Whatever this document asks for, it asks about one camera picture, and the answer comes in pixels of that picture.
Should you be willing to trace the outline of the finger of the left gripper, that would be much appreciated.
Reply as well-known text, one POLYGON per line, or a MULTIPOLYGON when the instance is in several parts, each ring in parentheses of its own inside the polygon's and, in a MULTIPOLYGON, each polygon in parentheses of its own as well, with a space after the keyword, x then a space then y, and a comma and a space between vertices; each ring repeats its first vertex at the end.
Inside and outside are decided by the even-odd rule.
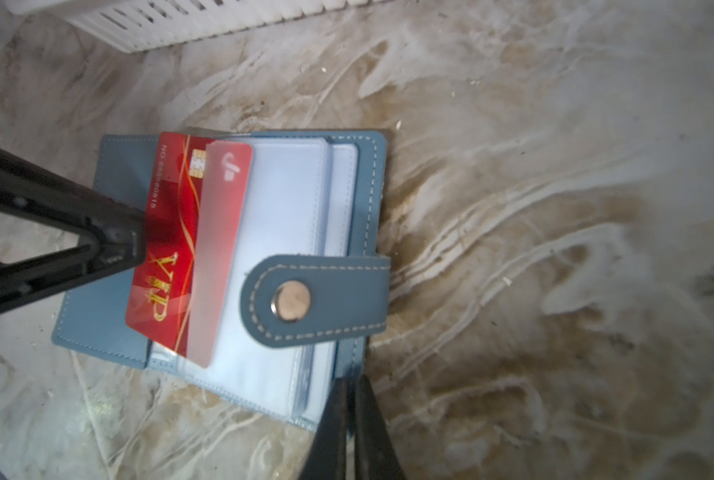
POLYGON ((0 213, 79 238, 70 249, 0 261, 0 314, 136 267, 145 259, 142 211, 2 149, 0 213))

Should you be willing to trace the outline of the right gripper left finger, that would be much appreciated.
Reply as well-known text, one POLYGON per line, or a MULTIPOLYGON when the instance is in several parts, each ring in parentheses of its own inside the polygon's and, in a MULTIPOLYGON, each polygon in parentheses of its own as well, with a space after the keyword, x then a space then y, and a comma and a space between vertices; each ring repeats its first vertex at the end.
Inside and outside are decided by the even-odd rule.
POLYGON ((348 385, 334 382, 299 480, 344 480, 348 433, 348 385))

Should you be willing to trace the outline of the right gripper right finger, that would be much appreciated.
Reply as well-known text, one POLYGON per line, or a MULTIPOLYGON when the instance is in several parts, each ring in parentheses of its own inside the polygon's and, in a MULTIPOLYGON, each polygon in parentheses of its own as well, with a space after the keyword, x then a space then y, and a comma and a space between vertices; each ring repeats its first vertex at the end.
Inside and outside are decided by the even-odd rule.
POLYGON ((355 387, 355 474, 359 480, 406 479, 372 384, 362 375, 355 387))

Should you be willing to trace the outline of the red VIP credit card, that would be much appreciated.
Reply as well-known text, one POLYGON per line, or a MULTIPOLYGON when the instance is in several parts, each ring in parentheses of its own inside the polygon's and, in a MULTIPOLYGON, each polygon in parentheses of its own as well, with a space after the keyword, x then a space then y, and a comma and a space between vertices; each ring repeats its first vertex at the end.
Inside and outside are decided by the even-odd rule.
POLYGON ((253 156, 247 143, 173 132, 157 145, 126 324, 203 368, 214 357, 253 156))

